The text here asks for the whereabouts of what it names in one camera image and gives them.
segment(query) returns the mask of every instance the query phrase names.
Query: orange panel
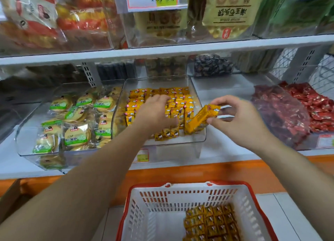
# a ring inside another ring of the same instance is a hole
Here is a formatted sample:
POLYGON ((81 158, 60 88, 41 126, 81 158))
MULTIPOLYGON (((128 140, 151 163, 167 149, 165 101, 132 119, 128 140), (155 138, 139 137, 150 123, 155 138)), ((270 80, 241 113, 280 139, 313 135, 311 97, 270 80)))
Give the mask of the orange panel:
MULTIPOLYGON (((323 171, 334 174, 334 155, 312 156, 308 159, 323 171)), ((32 196, 47 188, 61 176, 24 178, 21 180, 22 193, 32 196)), ((111 205, 124 205, 129 188, 140 183, 194 183, 209 180, 246 181, 255 193, 284 192, 284 188, 270 168, 262 160, 227 163, 212 163, 178 167, 130 170, 111 202, 111 205)), ((14 180, 0 180, 0 196, 14 180)))

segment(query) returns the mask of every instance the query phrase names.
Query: white plastic basket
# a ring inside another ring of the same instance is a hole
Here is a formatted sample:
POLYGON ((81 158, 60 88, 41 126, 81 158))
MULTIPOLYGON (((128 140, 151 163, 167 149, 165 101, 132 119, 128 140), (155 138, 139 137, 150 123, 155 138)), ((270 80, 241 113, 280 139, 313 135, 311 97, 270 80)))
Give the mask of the white plastic basket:
POLYGON ((248 183, 208 181, 130 188, 116 241, 182 240, 185 211, 232 203, 243 241, 278 241, 248 183))

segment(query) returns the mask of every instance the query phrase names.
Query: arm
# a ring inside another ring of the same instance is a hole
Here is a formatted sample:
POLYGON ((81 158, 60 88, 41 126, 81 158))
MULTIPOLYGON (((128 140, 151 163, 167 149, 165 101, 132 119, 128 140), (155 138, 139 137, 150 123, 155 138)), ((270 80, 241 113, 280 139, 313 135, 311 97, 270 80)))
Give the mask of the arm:
POLYGON ((211 104, 229 104, 222 114, 234 115, 231 122, 208 119, 208 123, 265 161, 296 205, 324 241, 333 239, 334 178, 284 145, 269 132, 255 107, 235 96, 223 96, 211 104))
POLYGON ((31 199, 0 225, 6 241, 90 241, 133 159, 165 117, 166 95, 143 104, 133 124, 92 157, 31 199))

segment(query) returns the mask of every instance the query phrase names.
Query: white floor tile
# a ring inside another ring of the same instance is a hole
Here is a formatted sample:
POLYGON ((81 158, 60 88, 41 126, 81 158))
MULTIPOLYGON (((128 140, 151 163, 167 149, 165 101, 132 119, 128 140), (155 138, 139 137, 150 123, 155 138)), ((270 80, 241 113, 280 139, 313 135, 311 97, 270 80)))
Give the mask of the white floor tile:
POLYGON ((96 232, 92 238, 91 241, 102 241, 102 237, 103 237, 103 231, 106 225, 106 216, 108 214, 108 211, 105 213, 104 217, 102 218, 98 228, 96 229, 96 232))
POLYGON ((274 194, 301 241, 322 241, 303 213, 286 192, 274 194))
POLYGON ((257 201, 268 217, 279 241, 300 241, 287 219, 275 196, 270 194, 256 195, 257 201))
POLYGON ((109 209, 102 241, 115 241, 123 212, 124 206, 113 207, 109 209))

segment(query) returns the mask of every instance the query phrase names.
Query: pile of red candy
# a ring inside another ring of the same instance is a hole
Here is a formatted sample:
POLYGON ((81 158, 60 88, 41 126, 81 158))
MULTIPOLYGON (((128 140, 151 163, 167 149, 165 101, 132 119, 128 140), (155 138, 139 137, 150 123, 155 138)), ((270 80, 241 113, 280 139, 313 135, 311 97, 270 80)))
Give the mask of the pile of red candy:
POLYGON ((296 147, 309 134, 307 110, 281 87, 255 86, 251 101, 271 133, 286 145, 296 147))
POLYGON ((298 99, 307 109, 311 118, 312 132, 334 131, 334 101, 318 94, 308 83, 280 83, 292 97, 298 99))

